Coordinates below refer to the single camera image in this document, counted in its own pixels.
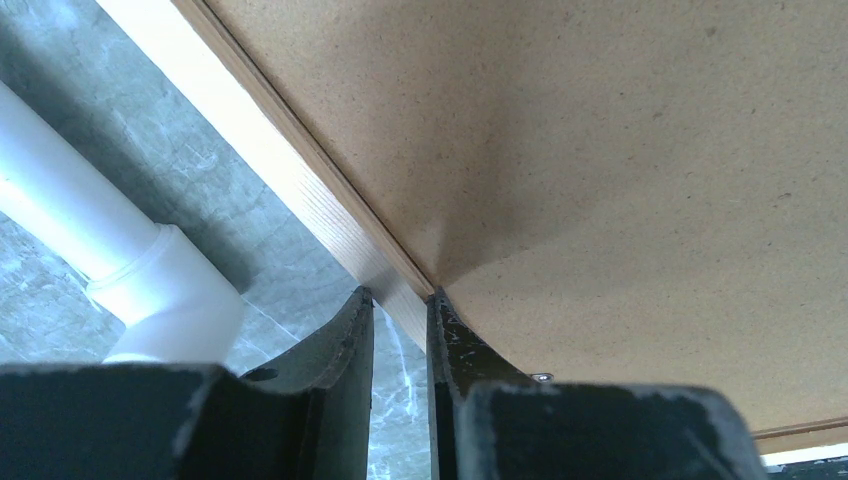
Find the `gray tile floor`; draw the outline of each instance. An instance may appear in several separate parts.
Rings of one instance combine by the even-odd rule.
[[[356,286],[94,0],[0,2],[0,80],[151,219],[242,292],[243,372],[326,322]],[[96,362],[123,325],[0,216],[0,362]],[[429,477],[424,354],[378,310],[369,478]]]

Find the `screw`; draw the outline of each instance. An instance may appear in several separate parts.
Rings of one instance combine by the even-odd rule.
[[[530,375],[530,378],[539,383],[550,383],[554,381],[554,376],[550,373],[534,373]]]

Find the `wooden edge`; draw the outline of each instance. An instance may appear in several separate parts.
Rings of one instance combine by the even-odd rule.
[[[97,0],[420,346],[433,288],[208,6]]]

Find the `black object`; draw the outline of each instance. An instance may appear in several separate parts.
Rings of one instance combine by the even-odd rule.
[[[0,478],[364,479],[373,307],[238,379],[215,365],[6,366]]]
[[[428,300],[432,478],[764,479],[720,394],[657,385],[542,385]]]

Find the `wooden board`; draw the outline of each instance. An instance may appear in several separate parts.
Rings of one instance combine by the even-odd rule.
[[[518,367],[848,413],[848,4],[209,4]]]
[[[98,3],[423,346],[420,297],[432,287],[208,8],[189,0]]]

